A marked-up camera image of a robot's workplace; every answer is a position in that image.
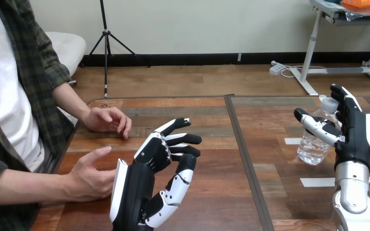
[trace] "robotic hand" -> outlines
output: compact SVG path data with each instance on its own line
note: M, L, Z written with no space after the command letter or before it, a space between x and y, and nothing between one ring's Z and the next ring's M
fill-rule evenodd
M370 114L362 112L344 87L332 84L331 91L339 102L341 131L330 121L312 117L300 108L294 110L294 116L312 135L335 147L336 193L332 203L337 229L370 231Z
M172 120L151 133L134 160L128 165L119 159L111 195L110 219L115 231L152 231L164 223L178 208L192 181L200 151L190 144L202 138L191 134L169 135L175 129L190 126L190 120ZM178 161L175 175L165 191L152 196L154 174Z

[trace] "tripod leg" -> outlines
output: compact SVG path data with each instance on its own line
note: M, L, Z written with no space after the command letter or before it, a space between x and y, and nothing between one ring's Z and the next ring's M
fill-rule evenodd
M113 37L113 39L115 39L117 42L119 42L119 44L121 44L125 49L127 49L131 54L135 54L133 51L130 50L130 48L128 48L126 45L124 45L124 43L122 43L120 40L118 40L111 32L110 32L110 36Z
M96 45L93 47L93 50L90 52L89 55L92 55L93 54L94 50L97 48L98 44L103 39L103 37L104 37L104 34L101 35L100 39L97 41Z
M108 57L111 57L111 49L110 49L110 38L108 37L109 34L106 35L107 38L107 50L108 50Z
M104 57L106 58L106 62L104 64L104 98L107 98L107 36L105 38Z
M117 42L119 42L119 44L121 44L125 49L127 49L129 52L131 52L131 54L135 55L135 59L137 59L142 65L151 67L150 65L145 64L141 59L139 59L136 53L131 51L130 48L128 48L126 45L124 45L124 43L122 43L120 40L118 40L111 32L110 32L110 36L113 39L115 39Z

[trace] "water bottle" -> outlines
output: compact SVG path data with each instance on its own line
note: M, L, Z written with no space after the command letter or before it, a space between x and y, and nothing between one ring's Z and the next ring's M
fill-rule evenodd
M321 102L321 109L315 111L312 116L328 119L335 124L337 129L341 129L335 115L337 107L338 101L331 97L324 98ZM318 165L325 159L329 149L330 146L328 144L304 131L297 154L304 162L311 165Z

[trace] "plaid shirt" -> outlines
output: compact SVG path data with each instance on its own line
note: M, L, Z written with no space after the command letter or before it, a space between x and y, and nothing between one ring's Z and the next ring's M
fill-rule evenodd
M29 99L40 138L57 159L73 125L57 109L52 90L70 80L69 72L59 63L52 42L36 23L28 0L0 0L0 18L11 41L18 78ZM29 171L0 128L0 174L7 168ZM27 230L38 207L0 206L0 231Z

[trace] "man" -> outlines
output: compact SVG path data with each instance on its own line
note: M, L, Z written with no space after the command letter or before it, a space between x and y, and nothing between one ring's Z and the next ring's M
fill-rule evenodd
M61 107L93 131L121 132L131 120L117 108L90 110L67 84L51 41L36 23L28 0L0 0L0 230L23 231L39 202L107 197L114 171L92 164L111 147L82 157L67 175L52 169L73 130Z

